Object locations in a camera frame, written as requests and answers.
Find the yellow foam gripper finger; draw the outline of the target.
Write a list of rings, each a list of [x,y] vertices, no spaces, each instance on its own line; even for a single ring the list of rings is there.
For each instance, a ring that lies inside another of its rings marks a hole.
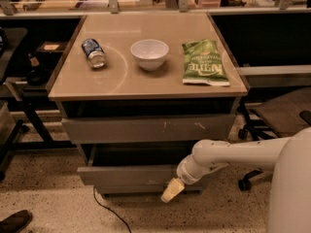
[[[173,178],[161,195],[161,201],[170,202],[185,189],[185,184],[179,178]]]

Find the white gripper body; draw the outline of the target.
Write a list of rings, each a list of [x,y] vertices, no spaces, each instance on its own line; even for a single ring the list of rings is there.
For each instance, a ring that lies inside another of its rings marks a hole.
[[[197,183],[204,176],[211,174],[213,171],[212,166],[202,166],[199,165],[192,155],[185,157],[177,167],[177,177],[184,184],[194,184]]]

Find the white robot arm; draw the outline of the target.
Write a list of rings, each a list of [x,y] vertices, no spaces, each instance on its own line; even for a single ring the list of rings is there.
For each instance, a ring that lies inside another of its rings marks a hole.
[[[291,137],[230,144],[201,140],[163,191],[165,203],[228,165],[273,173],[266,233],[311,233],[311,128]]]

